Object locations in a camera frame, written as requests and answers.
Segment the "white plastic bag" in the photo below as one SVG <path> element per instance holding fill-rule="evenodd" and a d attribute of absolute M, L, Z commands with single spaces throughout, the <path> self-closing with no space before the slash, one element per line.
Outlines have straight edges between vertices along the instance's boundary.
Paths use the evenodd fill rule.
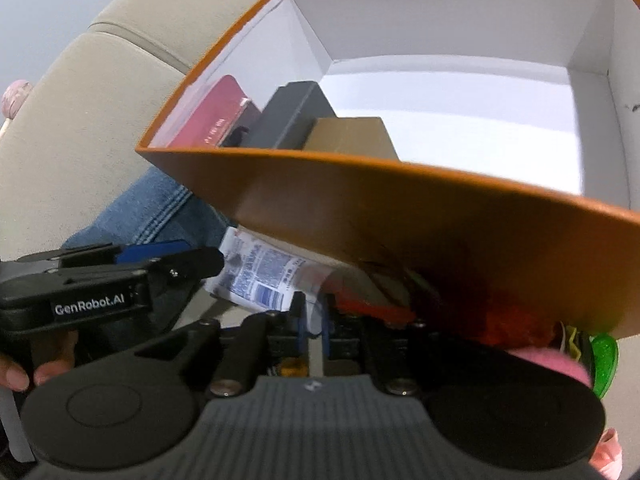
<path fill-rule="evenodd" d="M 297 290 L 305 293 L 307 307 L 313 306 L 322 284 L 334 271 L 233 227 L 226 230 L 220 251 L 225 267 L 205 282 L 205 289 L 254 312 L 289 310 Z"/>

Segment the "white label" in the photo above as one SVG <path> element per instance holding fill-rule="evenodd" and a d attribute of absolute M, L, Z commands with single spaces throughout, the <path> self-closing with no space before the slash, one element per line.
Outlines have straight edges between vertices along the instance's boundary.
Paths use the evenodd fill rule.
<path fill-rule="evenodd" d="M 114 296 L 105 296 L 96 300 L 95 298 L 86 301 L 76 301 L 68 305 L 57 304 L 53 307 L 53 311 L 58 316 L 65 316 L 70 314 L 79 314 L 81 312 L 90 312 L 98 308 L 105 308 L 107 306 L 124 305 L 124 294 L 115 294 Z"/>
<path fill-rule="evenodd" d="M 225 256 L 225 267 L 206 281 L 205 289 L 258 312 L 289 310 L 297 290 L 305 293 L 307 306 L 313 306 L 333 271 L 233 227 L 226 230 L 220 252 Z"/>

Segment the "sofa cushion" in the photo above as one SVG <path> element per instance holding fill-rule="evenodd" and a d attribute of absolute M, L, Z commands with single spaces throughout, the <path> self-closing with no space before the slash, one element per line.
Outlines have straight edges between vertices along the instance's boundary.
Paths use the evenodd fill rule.
<path fill-rule="evenodd" d="M 90 30 L 132 41 L 186 73 L 257 0 L 114 0 Z"/>
<path fill-rule="evenodd" d="M 137 179 L 134 147 L 181 79 L 110 34 L 71 43 L 0 142 L 0 257 L 59 247 Z"/>

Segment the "tan box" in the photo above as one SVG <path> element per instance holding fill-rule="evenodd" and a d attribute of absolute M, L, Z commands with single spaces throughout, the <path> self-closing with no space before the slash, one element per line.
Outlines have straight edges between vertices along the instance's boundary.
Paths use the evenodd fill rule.
<path fill-rule="evenodd" d="M 379 117 L 318 119 L 303 149 L 398 160 L 385 124 Z"/>

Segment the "pink fabric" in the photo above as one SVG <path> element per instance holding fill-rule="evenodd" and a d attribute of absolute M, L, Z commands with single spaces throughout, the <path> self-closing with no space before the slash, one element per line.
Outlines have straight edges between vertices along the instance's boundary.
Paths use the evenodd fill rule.
<path fill-rule="evenodd" d="M 591 377 L 584 366 L 553 348 L 535 348 L 529 346 L 509 350 L 509 353 L 537 365 L 568 375 L 591 388 Z"/>
<path fill-rule="evenodd" d="M 553 348 L 527 347 L 509 350 L 509 353 L 550 370 L 568 375 L 590 388 L 592 386 L 587 370 L 580 363 Z M 620 478 L 620 473 L 622 473 L 622 447 L 618 442 L 616 430 L 610 429 L 604 432 L 589 463 L 607 480 L 618 480 Z"/>
<path fill-rule="evenodd" d="M 620 478 L 622 447 L 618 441 L 616 430 L 612 428 L 604 432 L 589 463 L 607 480 Z"/>
<path fill-rule="evenodd" d="M 18 110 L 26 101 L 31 90 L 33 90 L 33 85 L 24 79 L 18 79 L 18 81 L 11 83 L 2 94 L 2 114 L 7 119 L 15 119 Z"/>

